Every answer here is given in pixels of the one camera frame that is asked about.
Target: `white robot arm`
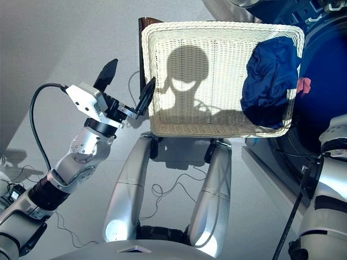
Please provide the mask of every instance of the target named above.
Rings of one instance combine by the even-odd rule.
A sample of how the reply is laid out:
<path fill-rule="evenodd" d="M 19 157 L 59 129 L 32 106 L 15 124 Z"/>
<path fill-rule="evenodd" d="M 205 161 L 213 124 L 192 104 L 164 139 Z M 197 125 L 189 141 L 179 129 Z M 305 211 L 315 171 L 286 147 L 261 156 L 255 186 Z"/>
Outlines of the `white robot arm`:
<path fill-rule="evenodd" d="M 25 191 L 0 215 L 0 259 L 26 255 L 44 233 L 46 220 L 104 161 L 117 128 L 127 116 L 137 118 L 148 108 L 155 79 L 143 90 L 136 109 L 119 103 L 104 90 L 111 83 L 117 60 L 109 62 L 94 87 L 87 84 L 65 88 L 77 108 L 90 116 L 73 139 L 67 154 L 33 188 Z"/>
<path fill-rule="evenodd" d="M 323 156 L 309 169 L 316 188 L 290 243 L 292 260 L 347 257 L 347 114 L 333 118 L 319 140 Z"/>

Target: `washing machine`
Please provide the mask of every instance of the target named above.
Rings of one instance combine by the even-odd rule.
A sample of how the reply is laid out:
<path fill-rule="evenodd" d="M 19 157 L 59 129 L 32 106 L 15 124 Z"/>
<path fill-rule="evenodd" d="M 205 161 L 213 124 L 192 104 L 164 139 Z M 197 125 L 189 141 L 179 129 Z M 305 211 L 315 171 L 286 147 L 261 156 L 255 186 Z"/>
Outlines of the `washing machine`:
<path fill-rule="evenodd" d="M 297 95 L 290 130 L 278 138 L 246 139 L 258 159 L 298 194 L 303 165 L 320 154 L 319 136 L 332 118 L 347 113 L 347 1 L 228 1 L 262 23 L 295 25 L 305 33 L 299 76 L 311 79 L 311 90 Z"/>

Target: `white wicker basket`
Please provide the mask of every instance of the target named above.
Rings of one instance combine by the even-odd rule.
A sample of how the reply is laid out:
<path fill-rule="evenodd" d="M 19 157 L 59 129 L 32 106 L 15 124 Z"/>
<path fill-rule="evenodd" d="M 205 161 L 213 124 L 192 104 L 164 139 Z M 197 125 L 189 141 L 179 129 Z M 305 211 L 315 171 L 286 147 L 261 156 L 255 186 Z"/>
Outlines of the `white wicker basket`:
<path fill-rule="evenodd" d="M 279 129 L 252 124 L 240 100 L 246 65 L 259 42 L 290 37 L 301 57 L 298 27 L 235 22 L 156 23 L 142 32 L 146 81 L 156 77 L 149 108 L 151 130 L 161 137 L 278 137 L 291 123 L 295 89 Z"/>

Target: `blue garment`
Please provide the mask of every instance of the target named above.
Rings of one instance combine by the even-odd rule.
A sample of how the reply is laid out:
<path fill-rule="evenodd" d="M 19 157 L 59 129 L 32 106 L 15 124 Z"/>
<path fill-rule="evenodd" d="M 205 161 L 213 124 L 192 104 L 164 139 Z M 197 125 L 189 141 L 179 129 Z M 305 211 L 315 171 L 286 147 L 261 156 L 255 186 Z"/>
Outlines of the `blue garment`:
<path fill-rule="evenodd" d="M 259 43 L 247 64 L 241 107 L 258 126 L 278 129 L 288 106 L 287 90 L 297 87 L 300 58 L 291 38 Z"/>

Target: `black cable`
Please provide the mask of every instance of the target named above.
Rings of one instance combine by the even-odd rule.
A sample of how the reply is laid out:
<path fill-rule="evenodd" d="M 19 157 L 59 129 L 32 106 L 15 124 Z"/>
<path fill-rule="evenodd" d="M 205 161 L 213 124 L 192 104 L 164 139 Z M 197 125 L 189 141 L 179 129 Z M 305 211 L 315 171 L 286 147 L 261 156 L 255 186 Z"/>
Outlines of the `black cable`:
<path fill-rule="evenodd" d="M 312 157 L 312 158 L 318 158 L 318 155 L 316 154 L 294 154 L 294 153 L 288 153 L 285 152 L 283 150 L 280 149 L 274 149 L 274 151 L 288 155 L 288 156 L 292 156 L 292 157 Z"/>
<path fill-rule="evenodd" d="M 281 165 L 281 167 L 285 168 L 288 172 L 288 174 L 293 178 L 295 181 L 295 184 L 300 185 L 300 182 L 303 178 L 303 175 L 296 167 L 291 163 L 291 161 L 288 159 L 287 155 L 276 152 L 276 150 L 282 151 L 281 147 L 283 146 L 282 142 L 278 140 L 278 138 L 267 138 L 268 143 L 272 147 L 276 147 L 273 149 L 273 156 L 275 157 L 275 160 Z"/>
<path fill-rule="evenodd" d="M 56 227 L 57 227 L 58 229 L 60 229 L 60 230 L 65 230 L 65 231 L 69 232 L 69 234 L 71 235 L 72 245 L 73 245 L 75 248 L 83 248 L 84 246 L 89 245 L 89 244 L 91 244 L 91 243 L 99 244 L 99 242 L 94 241 L 94 240 L 89 241 L 89 242 L 86 243 L 86 244 L 83 244 L 83 243 L 81 242 L 80 238 L 76 235 L 76 233 L 74 233 L 73 231 L 71 231 L 71 230 L 69 230 L 68 228 L 65 227 L 65 219 L 64 219 L 64 217 L 63 217 L 60 213 L 58 213 L 58 212 L 55 212 L 55 214 L 56 214 L 56 216 L 57 216 Z M 62 220 L 63 220 L 63 221 L 62 221 L 62 227 L 59 226 L 59 217 L 61 217 Z M 81 246 L 75 245 L 74 236 L 77 238 L 77 240 L 78 240 L 78 242 L 81 244 Z"/>
<path fill-rule="evenodd" d="M 139 70 L 136 71 L 136 72 L 134 72 L 134 73 L 130 76 L 130 78 L 129 78 L 129 80 L 128 80 L 128 90 L 129 90 L 131 99 L 132 99 L 132 101 L 134 102 L 135 107 L 136 107 L 136 101 L 135 101 L 134 96 L 132 95 L 131 90 L 130 90 L 130 81 L 131 81 L 132 77 L 134 77 L 134 76 L 136 75 L 136 73 L 139 73 L 139 72 L 140 72 Z"/>
<path fill-rule="evenodd" d="M 276 248 L 275 254 L 272 257 L 272 260 L 277 260 L 279 255 L 280 255 L 280 253 L 281 253 L 281 249 L 282 249 L 283 244 L 284 244 L 284 242 L 286 240 L 286 237 L 287 237 L 287 235 L 289 233 L 289 230 L 291 228 L 293 219 L 295 217 L 295 214 L 297 213 L 297 209 L 298 209 L 298 207 L 300 205 L 300 202 L 301 202 L 302 198 L 303 198 L 303 194 L 302 194 L 302 192 L 300 192 L 299 195 L 297 196 L 297 200 L 295 201 L 295 204 L 293 206 L 292 212 L 291 212 L 291 214 L 289 216 L 289 219 L 287 221 L 286 227 L 284 228 L 284 231 L 282 233 L 280 242 L 277 245 L 277 248 Z"/>
<path fill-rule="evenodd" d="M 281 249 L 283 247 L 283 244 L 287 238 L 287 235 L 289 233 L 289 230 L 291 228 L 291 225 L 293 223 L 293 220 L 294 220 L 294 217 L 295 217 L 295 214 L 297 213 L 297 210 L 298 210 L 298 207 L 300 205 L 300 202 L 301 202 L 301 199 L 303 198 L 303 192 L 302 190 L 304 190 L 306 188 L 306 183 L 307 183 L 307 180 L 309 178 L 309 171 L 308 171 L 308 168 L 304 168 L 302 170 L 302 173 L 303 173 L 303 179 L 301 180 L 301 183 L 300 183 L 300 187 L 299 187 L 299 194 L 297 196 L 297 199 L 294 203 L 294 206 L 293 206 L 293 209 L 292 209 L 292 212 L 291 214 L 289 215 L 289 218 L 288 218 L 288 221 L 287 221 L 287 224 L 284 228 L 284 231 L 282 233 L 282 236 L 280 238 L 280 241 L 277 245 L 277 248 L 275 250 L 275 254 L 273 255 L 272 257 L 272 260 L 277 260 L 280 253 L 281 253 Z"/>
<path fill-rule="evenodd" d="M 37 143 L 37 146 L 40 149 L 40 152 L 41 152 L 41 154 L 43 156 L 44 162 L 46 163 L 48 171 L 50 171 L 51 166 L 50 166 L 49 160 L 47 158 L 47 155 L 46 155 L 46 153 L 45 153 L 45 151 L 44 151 L 44 149 L 42 147 L 42 144 L 41 144 L 41 142 L 40 142 L 40 140 L 38 138 L 37 131 L 36 131 L 36 128 L 35 128 L 35 123 L 34 123 L 34 105 L 35 105 L 36 98 L 37 98 L 38 94 L 40 93 L 40 91 L 43 90 L 44 88 L 47 88 L 47 87 L 60 88 L 63 92 L 66 93 L 66 86 L 61 85 L 61 84 L 47 83 L 47 84 L 43 84 L 42 86 L 40 86 L 35 91 L 35 93 L 33 95 L 33 98 L 31 99 L 29 119 L 30 119 L 31 130 L 33 130 L 33 134 L 34 134 L 34 138 L 35 138 L 35 141 Z"/>
<path fill-rule="evenodd" d="M 22 170 L 21 170 L 21 172 L 18 174 L 18 176 L 16 177 L 16 178 L 14 178 L 14 179 L 12 179 L 12 180 L 4 180 L 4 179 L 0 179 L 1 181 L 5 181 L 5 182 L 7 182 L 7 183 L 13 183 L 16 179 L 18 179 L 22 174 L 24 174 L 24 176 L 25 176 L 25 178 L 28 180 L 28 181 L 30 181 L 30 182 L 32 182 L 32 183 L 37 183 L 37 181 L 33 181 L 33 180 L 31 180 L 31 179 L 29 179 L 28 177 L 27 177 L 27 175 L 25 174 L 25 168 L 26 167 L 31 167 L 33 170 L 35 170 L 31 165 L 24 165 L 23 167 L 22 167 Z"/>
<path fill-rule="evenodd" d="M 197 167 L 195 167 L 195 166 L 193 166 L 193 168 L 196 169 L 196 170 L 198 170 L 198 171 L 200 171 L 200 172 L 202 172 L 202 173 L 204 173 L 204 174 L 205 174 L 205 177 L 206 177 L 206 173 L 205 173 L 203 170 L 201 170 L 201 169 L 199 169 L 199 168 L 197 168 Z M 180 185 L 180 186 L 183 188 L 184 192 L 188 195 L 188 197 L 189 197 L 192 201 L 194 201 L 194 203 L 196 203 L 196 200 L 189 194 L 189 192 L 186 190 L 186 188 L 184 187 L 184 185 L 178 181 L 182 176 L 188 176 L 188 177 L 190 177 L 191 179 L 193 179 L 193 180 L 198 180 L 198 181 L 201 181 L 201 180 L 204 180 L 204 179 L 205 179 L 205 177 L 202 178 L 202 179 L 198 179 L 198 178 L 195 178 L 195 177 L 193 177 L 193 176 L 191 176 L 191 175 L 189 175 L 189 174 L 182 173 L 180 176 L 178 176 L 178 177 L 176 178 L 176 181 L 175 181 L 175 183 L 173 184 L 173 186 L 172 186 L 170 189 L 168 189 L 167 191 L 165 191 L 165 192 L 163 191 L 163 188 L 162 188 L 159 184 L 154 183 L 154 184 L 152 185 L 152 194 L 153 194 L 154 196 L 157 197 L 156 203 L 155 203 L 156 209 L 155 209 L 155 211 L 154 211 L 154 213 L 153 213 L 152 215 L 150 215 L 150 216 L 148 216 L 148 217 L 140 217 L 139 220 L 147 220 L 147 219 L 152 218 L 152 217 L 158 212 L 158 204 L 159 204 L 159 202 L 162 200 L 162 198 L 165 197 L 166 195 L 169 195 L 169 194 L 175 189 L 175 187 L 176 187 L 177 185 Z"/>

